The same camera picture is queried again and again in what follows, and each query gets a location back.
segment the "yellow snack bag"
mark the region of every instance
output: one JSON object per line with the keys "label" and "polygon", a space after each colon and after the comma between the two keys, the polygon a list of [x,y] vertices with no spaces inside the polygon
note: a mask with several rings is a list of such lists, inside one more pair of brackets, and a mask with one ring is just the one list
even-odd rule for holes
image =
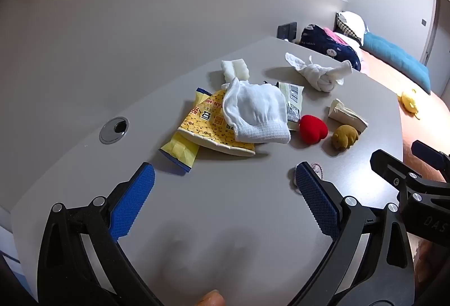
{"label": "yellow snack bag", "polygon": [[227,125],[222,114],[225,90],[198,104],[185,118],[178,132],[188,140],[209,149],[236,156],[255,155],[255,145],[235,141],[233,128]]}
{"label": "yellow snack bag", "polygon": [[[194,108],[210,96],[211,93],[198,88],[195,92]],[[194,165],[199,145],[183,137],[179,132],[175,132],[170,141],[161,147],[159,151],[166,158],[179,165],[186,173],[189,173]]]}

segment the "folded towel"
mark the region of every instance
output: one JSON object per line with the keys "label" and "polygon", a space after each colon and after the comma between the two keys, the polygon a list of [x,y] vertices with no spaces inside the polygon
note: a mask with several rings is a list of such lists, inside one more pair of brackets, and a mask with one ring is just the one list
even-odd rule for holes
{"label": "folded towel", "polygon": [[344,106],[339,99],[335,99],[331,102],[330,110],[328,112],[328,117],[337,120],[345,125],[352,126],[357,131],[361,133],[368,127],[368,123],[363,117],[355,113],[349,108]]}
{"label": "folded towel", "polygon": [[346,60],[339,67],[322,67],[313,64],[311,56],[309,62],[304,62],[298,57],[286,53],[286,61],[313,86],[314,89],[324,92],[330,92],[336,85],[344,83],[344,76],[352,73],[352,65]]}

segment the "fingertip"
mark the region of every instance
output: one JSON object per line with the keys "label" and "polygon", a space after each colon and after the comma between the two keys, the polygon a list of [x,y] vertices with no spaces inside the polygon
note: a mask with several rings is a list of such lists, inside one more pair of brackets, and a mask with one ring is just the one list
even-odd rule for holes
{"label": "fingertip", "polygon": [[225,300],[216,289],[207,293],[196,306],[225,306]]}

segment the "gray table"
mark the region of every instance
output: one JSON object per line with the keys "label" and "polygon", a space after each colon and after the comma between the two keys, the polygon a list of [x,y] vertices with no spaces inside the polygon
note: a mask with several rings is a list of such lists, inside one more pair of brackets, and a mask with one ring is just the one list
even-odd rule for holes
{"label": "gray table", "polygon": [[[267,38],[223,59],[244,58],[250,82],[305,85],[302,114],[325,119],[340,98],[369,123],[359,141],[336,154],[329,138],[306,147],[292,135],[289,144],[262,144],[251,158],[201,148],[191,172],[176,167],[157,150],[191,109],[197,87],[220,88],[220,60],[210,62],[156,90],[121,112],[130,121],[125,137],[103,145],[97,131],[54,164],[12,211],[14,239],[31,288],[36,291],[41,236],[51,206],[85,206],[129,180],[143,161],[156,169],[156,184],[128,236],[119,240],[133,266],[167,306],[193,305],[219,289],[230,305],[286,305],[319,264],[331,239],[324,236],[305,201],[291,186],[292,168],[320,163],[324,179],[343,196],[363,205],[396,202],[395,189],[370,169],[373,151],[402,159],[397,98],[357,71],[332,93],[318,92],[288,66],[284,54],[336,66],[339,62],[288,42]],[[337,122],[326,120],[332,132]],[[100,282],[109,287],[86,240]]]}

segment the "blue pillow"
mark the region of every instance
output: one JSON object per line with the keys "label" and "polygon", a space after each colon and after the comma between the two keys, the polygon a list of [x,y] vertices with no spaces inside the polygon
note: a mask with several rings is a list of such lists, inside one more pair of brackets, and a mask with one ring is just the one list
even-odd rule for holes
{"label": "blue pillow", "polygon": [[430,77],[428,69],[414,57],[407,54],[402,48],[386,41],[383,37],[367,32],[364,36],[365,51],[391,65],[403,75],[410,78],[428,94],[431,94]]}

